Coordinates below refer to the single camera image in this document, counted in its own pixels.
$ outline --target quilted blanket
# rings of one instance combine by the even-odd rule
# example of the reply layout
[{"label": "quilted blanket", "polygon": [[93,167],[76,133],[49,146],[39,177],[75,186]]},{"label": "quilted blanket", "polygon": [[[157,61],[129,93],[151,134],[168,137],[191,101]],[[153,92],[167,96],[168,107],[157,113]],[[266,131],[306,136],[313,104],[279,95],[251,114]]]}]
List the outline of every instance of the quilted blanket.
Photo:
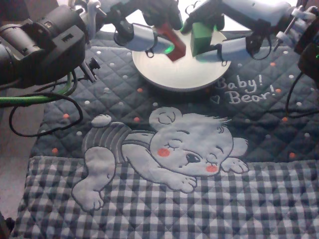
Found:
[{"label": "quilted blanket", "polygon": [[[98,81],[72,95],[84,120],[36,142],[13,237],[319,238],[319,118],[269,113],[284,108],[298,55],[280,47],[232,62],[198,92],[172,93],[106,39],[87,52]],[[290,107],[318,107],[312,79]],[[70,103],[49,103],[39,131],[77,117]]]}]

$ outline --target green led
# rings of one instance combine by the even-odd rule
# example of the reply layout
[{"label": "green led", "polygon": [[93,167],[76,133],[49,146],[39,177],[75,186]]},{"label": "green led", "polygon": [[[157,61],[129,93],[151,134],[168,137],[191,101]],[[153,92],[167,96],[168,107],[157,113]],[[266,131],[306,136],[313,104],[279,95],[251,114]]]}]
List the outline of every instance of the green led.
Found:
[{"label": "green led", "polygon": [[170,46],[169,48],[167,48],[167,49],[164,51],[164,53],[165,53],[165,54],[170,54],[172,51],[174,51],[174,49],[175,49],[175,46],[172,45],[172,46]]}]

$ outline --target white bear illustration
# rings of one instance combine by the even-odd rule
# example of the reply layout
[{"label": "white bear illustration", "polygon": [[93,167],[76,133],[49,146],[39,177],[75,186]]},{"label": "white bear illustration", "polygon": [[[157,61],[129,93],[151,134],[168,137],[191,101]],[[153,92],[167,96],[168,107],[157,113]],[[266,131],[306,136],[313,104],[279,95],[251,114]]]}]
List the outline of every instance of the white bear illustration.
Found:
[{"label": "white bear illustration", "polygon": [[110,121],[109,116],[96,117],[83,140],[88,176],[74,186],[72,195],[86,212],[103,207],[101,191],[112,181],[118,163],[129,162],[145,180],[184,193],[193,192],[197,177],[249,170],[237,158],[247,151],[248,142],[232,136],[227,119],[182,115],[163,107],[150,116],[156,132],[131,131]]}]

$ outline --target bear's head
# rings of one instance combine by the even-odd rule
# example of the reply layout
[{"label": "bear's head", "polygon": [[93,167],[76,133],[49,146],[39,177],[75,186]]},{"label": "bear's head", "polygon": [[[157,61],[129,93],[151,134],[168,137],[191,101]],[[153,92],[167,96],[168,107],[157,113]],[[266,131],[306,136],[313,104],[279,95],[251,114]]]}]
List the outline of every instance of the bear's head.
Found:
[{"label": "bear's head", "polygon": [[182,115],[175,108],[159,108],[150,116],[150,125],[157,131],[151,140],[151,154],[170,171],[213,176],[233,150],[227,122],[198,114]]}]

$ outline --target green cable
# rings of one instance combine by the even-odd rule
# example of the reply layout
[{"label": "green cable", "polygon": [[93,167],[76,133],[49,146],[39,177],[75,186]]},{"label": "green cable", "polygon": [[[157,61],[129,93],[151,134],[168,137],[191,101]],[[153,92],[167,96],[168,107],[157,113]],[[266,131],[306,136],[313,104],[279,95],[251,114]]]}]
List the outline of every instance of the green cable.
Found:
[{"label": "green cable", "polygon": [[[56,92],[59,95],[64,95],[71,87],[71,73],[68,73],[68,80],[65,87]],[[45,96],[30,96],[30,97],[0,97],[0,104],[40,104],[40,103],[47,103],[50,101],[55,100],[52,97],[45,97]]]}]

